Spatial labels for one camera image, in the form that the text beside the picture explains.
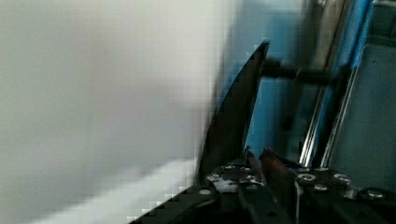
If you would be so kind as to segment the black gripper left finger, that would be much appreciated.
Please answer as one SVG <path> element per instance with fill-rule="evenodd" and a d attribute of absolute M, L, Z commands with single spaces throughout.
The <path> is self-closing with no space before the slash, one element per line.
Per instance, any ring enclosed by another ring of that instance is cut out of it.
<path fill-rule="evenodd" d="M 291 224 L 287 212 L 266 186 L 259 161 L 246 152 L 249 174 L 238 184 L 238 198 L 243 209 L 244 224 Z"/>

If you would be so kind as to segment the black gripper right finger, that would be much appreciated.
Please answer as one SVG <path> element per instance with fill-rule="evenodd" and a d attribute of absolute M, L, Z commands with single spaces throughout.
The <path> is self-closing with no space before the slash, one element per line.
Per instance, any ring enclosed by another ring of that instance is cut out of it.
<path fill-rule="evenodd" d="M 262 174 L 276 201 L 286 210 L 292 224 L 300 224 L 296 216 L 296 174 L 270 149 L 262 152 L 260 162 Z"/>

